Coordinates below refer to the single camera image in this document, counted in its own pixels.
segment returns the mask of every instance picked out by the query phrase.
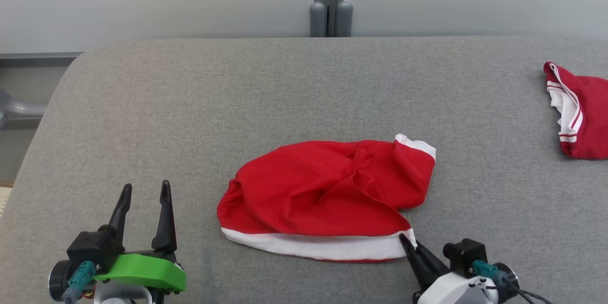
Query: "folded red garment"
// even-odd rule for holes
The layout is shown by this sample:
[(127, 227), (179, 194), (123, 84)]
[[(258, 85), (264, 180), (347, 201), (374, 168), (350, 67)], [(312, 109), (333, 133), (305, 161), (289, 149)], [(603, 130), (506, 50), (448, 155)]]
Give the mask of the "folded red garment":
[(562, 150), (572, 158), (608, 158), (608, 80), (575, 76), (553, 62), (544, 70), (551, 107), (562, 115)]
[(303, 142), (246, 163), (218, 205), (222, 232), (268, 252), (334, 261), (405, 256), (399, 209), (424, 201), (435, 149), (399, 134), (393, 143)]

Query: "red cloth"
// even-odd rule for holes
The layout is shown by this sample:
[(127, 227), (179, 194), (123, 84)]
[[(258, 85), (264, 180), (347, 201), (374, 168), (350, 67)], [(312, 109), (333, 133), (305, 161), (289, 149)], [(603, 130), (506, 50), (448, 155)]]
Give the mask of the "red cloth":
[[(272, 233), (281, 239), (304, 235), (326, 237), (319, 240), (325, 244), (330, 237), (386, 237), (409, 230), (398, 209), (424, 201), (435, 151), (424, 142), (402, 137), (414, 147), (375, 140), (302, 142), (246, 163), (218, 205), (222, 230), (228, 239), (266, 250), (248, 243), (249, 239)], [(227, 232), (232, 231), (245, 234), (247, 241), (229, 236)], [(308, 238), (306, 243), (316, 240)], [(324, 256), (316, 251), (309, 256), (306, 250), (295, 248), (302, 247), (296, 244), (270, 251), (336, 259), (332, 253)]]
[(572, 158), (608, 158), (608, 80), (575, 76), (553, 62), (544, 71), (551, 105), (562, 114), (562, 150)]

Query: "gray metal bracket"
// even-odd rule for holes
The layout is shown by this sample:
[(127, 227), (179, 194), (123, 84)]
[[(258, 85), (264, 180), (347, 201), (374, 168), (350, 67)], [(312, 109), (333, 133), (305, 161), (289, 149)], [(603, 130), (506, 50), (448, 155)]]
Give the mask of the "gray metal bracket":
[(350, 37), (352, 4), (344, 0), (314, 0), (310, 6), (311, 37)]

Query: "gray tablecloth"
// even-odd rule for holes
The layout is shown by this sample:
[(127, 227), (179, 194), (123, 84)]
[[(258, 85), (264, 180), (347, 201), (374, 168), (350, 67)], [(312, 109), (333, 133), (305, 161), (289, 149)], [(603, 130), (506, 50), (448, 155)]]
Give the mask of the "gray tablecloth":
[[(575, 38), (281, 38), (134, 42), (68, 69), (0, 218), (0, 302), (47, 303), (47, 276), (133, 184), (124, 244), (150, 248), (162, 179), (173, 188), (177, 303), (408, 303), (406, 260), (277, 256), (231, 243), (215, 208), (243, 163), (304, 140), (437, 148), (426, 202), (404, 212), (437, 255), (469, 237), (522, 288), (603, 304), (608, 163), (558, 146), (542, 66), (608, 76), (608, 43)], [(522, 303), (521, 299), (513, 303)]]

